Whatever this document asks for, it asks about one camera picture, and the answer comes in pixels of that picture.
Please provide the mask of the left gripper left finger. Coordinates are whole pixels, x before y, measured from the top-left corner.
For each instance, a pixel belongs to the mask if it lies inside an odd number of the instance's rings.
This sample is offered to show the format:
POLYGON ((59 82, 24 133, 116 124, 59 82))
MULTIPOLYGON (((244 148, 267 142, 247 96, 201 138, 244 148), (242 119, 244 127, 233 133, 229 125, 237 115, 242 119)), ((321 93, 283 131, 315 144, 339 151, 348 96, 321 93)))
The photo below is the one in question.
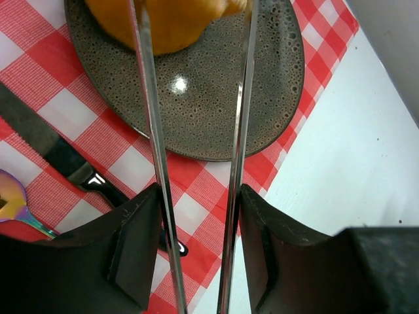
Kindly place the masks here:
POLYGON ((152 184, 50 241, 1 237, 2 313, 142 313, 162 218, 152 184))

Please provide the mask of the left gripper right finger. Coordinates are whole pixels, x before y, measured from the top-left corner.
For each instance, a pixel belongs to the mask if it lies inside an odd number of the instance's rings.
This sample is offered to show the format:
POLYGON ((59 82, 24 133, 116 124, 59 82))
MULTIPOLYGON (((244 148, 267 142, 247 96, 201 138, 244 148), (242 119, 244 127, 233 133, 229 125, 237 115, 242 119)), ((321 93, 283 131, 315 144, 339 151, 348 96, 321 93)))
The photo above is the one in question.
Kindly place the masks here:
POLYGON ((418 229, 318 232, 241 188, 253 313, 417 313, 418 229))

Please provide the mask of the round orange bread bun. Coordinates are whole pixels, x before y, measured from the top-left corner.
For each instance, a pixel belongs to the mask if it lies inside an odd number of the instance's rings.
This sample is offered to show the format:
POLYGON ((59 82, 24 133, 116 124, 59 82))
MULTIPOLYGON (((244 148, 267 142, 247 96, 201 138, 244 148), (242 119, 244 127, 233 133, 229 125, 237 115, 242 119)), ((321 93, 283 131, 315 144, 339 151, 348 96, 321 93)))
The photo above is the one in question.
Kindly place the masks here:
MULTIPOLYGON (((135 49, 126 1, 87 0, 85 4, 108 35, 135 49)), ((153 53, 158 56, 194 44, 211 22, 241 13, 247 1, 150 0, 145 4, 151 23, 153 53)))

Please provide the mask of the metal tongs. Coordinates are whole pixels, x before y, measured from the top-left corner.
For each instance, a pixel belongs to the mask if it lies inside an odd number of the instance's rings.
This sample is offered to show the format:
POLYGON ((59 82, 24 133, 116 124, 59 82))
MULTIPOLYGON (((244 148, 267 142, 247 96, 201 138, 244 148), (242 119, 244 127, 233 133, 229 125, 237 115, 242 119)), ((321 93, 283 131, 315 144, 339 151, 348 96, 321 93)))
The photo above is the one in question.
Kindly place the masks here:
MULTIPOLYGON (((170 259, 175 300, 178 312, 186 313, 187 303, 183 284, 183 272, 178 249, 164 134, 160 118, 155 62, 151 40, 151 25, 144 1, 138 3, 135 1, 128 1, 127 5, 130 26, 132 28, 133 40, 136 48, 137 68, 141 78, 145 112, 149 123, 156 181, 160 187, 160 194, 162 196, 162 205, 160 207, 162 210, 167 252, 170 259)), ((242 173, 246 155, 247 127, 254 73, 258 11, 258 1, 247 2, 246 16, 244 18, 241 75, 238 83, 236 104, 234 146, 232 148, 232 162, 228 188, 227 216, 217 301, 218 313, 229 313, 230 311, 236 232, 238 229, 238 217, 240 212, 240 187, 242 185, 242 173)))

